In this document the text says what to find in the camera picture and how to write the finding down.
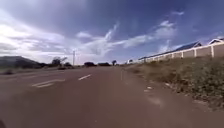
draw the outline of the vegetation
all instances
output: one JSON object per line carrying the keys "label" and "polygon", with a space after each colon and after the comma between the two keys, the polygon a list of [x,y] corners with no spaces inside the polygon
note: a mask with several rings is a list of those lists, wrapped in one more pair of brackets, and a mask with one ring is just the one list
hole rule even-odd
{"label": "vegetation", "polygon": [[148,80],[170,83],[176,92],[188,93],[212,108],[224,108],[224,58],[173,59],[126,69]]}
{"label": "vegetation", "polygon": [[112,65],[114,66],[114,65],[116,65],[117,64],[117,61],[116,60],[113,60],[112,61]]}
{"label": "vegetation", "polygon": [[84,66],[86,66],[86,67],[94,67],[96,65],[93,62],[85,62]]}
{"label": "vegetation", "polygon": [[110,66],[110,64],[109,63],[98,63],[98,66]]}
{"label": "vegetation", "polygon": [[3,56],[0,57],[0,74],[11,75],[14,73],[25,73],[25,72],[34,72],[39,71],[36,69],[44,70],[65,70],[73,69],[73,66],[67,62],[64,64],[64,61],[67,58],[55,57],[51,63],[38,63],[36,61],[21,57],[21,56]]}

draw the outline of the dashed line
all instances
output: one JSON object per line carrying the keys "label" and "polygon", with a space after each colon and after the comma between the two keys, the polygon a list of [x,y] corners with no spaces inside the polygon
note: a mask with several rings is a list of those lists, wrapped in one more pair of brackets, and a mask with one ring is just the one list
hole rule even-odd
{"label": "dashed line", "polygon": [[54,82],[63,82],[65,79],[55,79],[31,85],[32,87],[47,87],[53,85]]}
{"label": "dashed line", "polygon": [[53,85],[53,83],[49,83],[49,84],[44,84],[44,85],[40,85],[40,86],[36,86],[37,88],[43,88],[43,87],[48,87]]}
{"label": "dashed line", "polygon": [[83,77],[79,78],[78,80],[83,80],[83,79],[86,79],[86,78],[88,78],[88,77],[90,77],[90,76],[91,76],[91,74],[86,75],[86,76],[83,76]]}
{"label": "dashed line", "polygon": [[152,87],[147,87],[147,89],[152,89]]}

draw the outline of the sky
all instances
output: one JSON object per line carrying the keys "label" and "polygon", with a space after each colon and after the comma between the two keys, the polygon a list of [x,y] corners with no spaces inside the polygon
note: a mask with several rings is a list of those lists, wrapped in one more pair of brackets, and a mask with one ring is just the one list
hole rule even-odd
{"label": "sky", "polygon": [[223,37],[223,0],[0,0],[0,56],[123,63]]}

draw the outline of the tree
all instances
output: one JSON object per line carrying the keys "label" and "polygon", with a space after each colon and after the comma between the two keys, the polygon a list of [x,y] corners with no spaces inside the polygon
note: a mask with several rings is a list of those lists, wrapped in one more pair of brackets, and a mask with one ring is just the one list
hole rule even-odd
{"label": "tree", "polygon": [[117,63],[116,60],[113,60],[113,61],[112,61],[112,65],[113,65],[113,66],[114,66],[116,63]]}
{"label": "tree", "polygon": [[46,63],[38,63],[40,68],[48,67],[48,64]]}
{"label": "tree", "polygon": [[51,62],[53,67],[57,67],[61,65],[61,58],[60,57],[54,57],[54,59]]}
{"label": "tree", "polygon": [[66,63],[64,64],[64,66],[65,66],[65,67],[72,67],[72,65],[71,65],[69,62],[66,62]]}
{"label": "tree", "polygon": [[98,63],[98,66],[110,66],[110,64],[109,63]]}
{"label": "tree", "polygon": [[52,66],[53,67],[57,67],[57,66],[61,66],[62,63],[67,59],[67,57],[64,58],[60,58],[60,57],[54,57],[54,59],[52,60]]}
{"label": "tree", "polygon": [[86,67],[94,67],[94,66],[96,66],[93,62],[85,62],[84,65]]}

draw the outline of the roof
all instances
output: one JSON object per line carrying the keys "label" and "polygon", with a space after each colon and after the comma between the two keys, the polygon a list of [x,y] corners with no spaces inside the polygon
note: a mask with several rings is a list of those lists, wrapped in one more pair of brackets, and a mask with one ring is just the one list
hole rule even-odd
{"label": "roof", "polygon": [[209,42],[209,44],[214,44],[214,43],[217,43],[217,42],[223,42],[224,41],[224,38],[221,38],[221,39],[213,39],[211,42]]}
{"label": "roof", "polygon": [[187,49],[191,49],[191,48],[194,48],[194,47],[197,47],[197,46],[201,46],[201,44],[200,44],[199,42],[195,42],[195,43],[187,44],[187,45],[184,45],[184,46],[181,46],[181,47],[177,48],[177,49],[174,50],[174,51],[187,50]]}
{"label": "roof", "polygon": [[142,60],[142,59],[145,59],[145,58],[151,58],[151,57],[159,56],[159,55],[163,55],[163,54],[168,54],[168,53],[172,53],[172,52],[187,50],[187,49],[191,49],[191,48],[198,47],[198,46],[202,46],[201,43],[195,42],[195,43],[183,45],[183,46],[181,46],[181,47],[179,47],[179,48],[177,48],[175,50],[172,50],[172,51],[168,51],[168,52],[164,52],[164,53],[159,53],[159,54],[155,54],[155,55],[148,56],[148,57],[142,57],[139,60]]}

